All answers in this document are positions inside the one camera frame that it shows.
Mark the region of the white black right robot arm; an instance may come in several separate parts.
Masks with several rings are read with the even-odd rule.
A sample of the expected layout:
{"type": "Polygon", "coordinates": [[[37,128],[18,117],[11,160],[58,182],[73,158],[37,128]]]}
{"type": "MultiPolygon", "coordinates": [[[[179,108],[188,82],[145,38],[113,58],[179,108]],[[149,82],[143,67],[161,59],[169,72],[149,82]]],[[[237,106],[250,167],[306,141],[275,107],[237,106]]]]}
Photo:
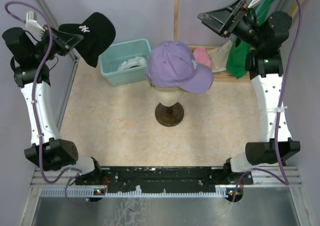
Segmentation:
{"type": "Polygon", "coordinates": [[[301,149],[290,133],[283,105],[285,76],[280,46],[289,37],[292,18],[286,12],[275,11],[259,24],[256,17],[249,16],[251,10],[247,0],[236,0],[197,16],[217,35],[226,38],[233,34],[252,47],[246,55],[245,70],[257,98],[260,135],[257,142],[245,145],[243,153],[226,161],[229,168],[223,171],[223,178],[229,184],[235,184],[242,172],[282,163],[301,149]]]}

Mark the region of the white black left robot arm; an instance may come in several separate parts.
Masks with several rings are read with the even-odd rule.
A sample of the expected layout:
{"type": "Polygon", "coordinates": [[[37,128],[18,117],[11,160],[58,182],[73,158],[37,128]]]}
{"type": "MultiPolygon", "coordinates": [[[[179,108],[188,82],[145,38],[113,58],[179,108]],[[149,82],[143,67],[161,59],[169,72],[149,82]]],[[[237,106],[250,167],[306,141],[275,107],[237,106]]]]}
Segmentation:
{"type": "Polygon", "coordinates": [[[61,138],[51,103],[50,70],[46,65],[56,55],[65,56],[84,36],[48,28],[41,40],[33,43],[21,27],[7,29],[2,38],[12,52],[10,61],[14,81],[24,97],[31,126],[31,146],[25,157],[47,171],[73,170],[97,185],[104,172],[93,157],[80,155],[72,141],[61,138]]]}

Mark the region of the black cap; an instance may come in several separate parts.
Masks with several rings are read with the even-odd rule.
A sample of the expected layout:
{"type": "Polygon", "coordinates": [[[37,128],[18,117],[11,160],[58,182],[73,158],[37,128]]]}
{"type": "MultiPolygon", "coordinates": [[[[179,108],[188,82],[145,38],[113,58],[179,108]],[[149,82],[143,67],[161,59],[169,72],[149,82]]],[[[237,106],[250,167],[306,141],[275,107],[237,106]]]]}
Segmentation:
{"type": "Polygon", "coordinates": [[[74,35],[82,35],[75,49],[91,67],[97,67],[99,56],[114,42],[116,29],[113,23],[102,13],[94,12],[80,24],[66,23],[59,31],[74,35]]]}

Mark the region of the purple cap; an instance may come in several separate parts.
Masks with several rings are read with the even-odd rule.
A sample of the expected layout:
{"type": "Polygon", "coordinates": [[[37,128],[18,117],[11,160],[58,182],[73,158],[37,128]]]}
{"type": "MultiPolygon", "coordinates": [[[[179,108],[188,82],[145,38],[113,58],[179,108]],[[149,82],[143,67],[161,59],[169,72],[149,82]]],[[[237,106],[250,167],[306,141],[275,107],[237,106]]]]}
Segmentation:
{"type": "Polygon", "coordinates": [[[214,81],[212,70],[196,61],[192,50],[181,41],[163,41],[149,53],[145,74],[155,87],[178,87],[193,94],[203,94],[214,81]]]}

